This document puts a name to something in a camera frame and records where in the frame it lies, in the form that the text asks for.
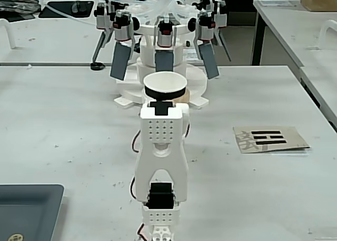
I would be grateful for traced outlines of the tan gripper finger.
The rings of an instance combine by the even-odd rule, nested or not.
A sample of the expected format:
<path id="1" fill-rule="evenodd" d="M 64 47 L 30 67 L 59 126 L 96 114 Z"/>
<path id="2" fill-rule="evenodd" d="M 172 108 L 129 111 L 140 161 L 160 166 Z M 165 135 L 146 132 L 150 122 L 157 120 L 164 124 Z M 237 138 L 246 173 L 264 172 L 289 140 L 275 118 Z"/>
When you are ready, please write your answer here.
<path id="1" fill-rule="evenodd" d="M 188 104 L 190 102 L 190 91 L 188 89 L 186 89 L 185 93 L 182 96 L 173 99 L 173 102 L 176 103 L 176 104 L 177 103 Z"/>

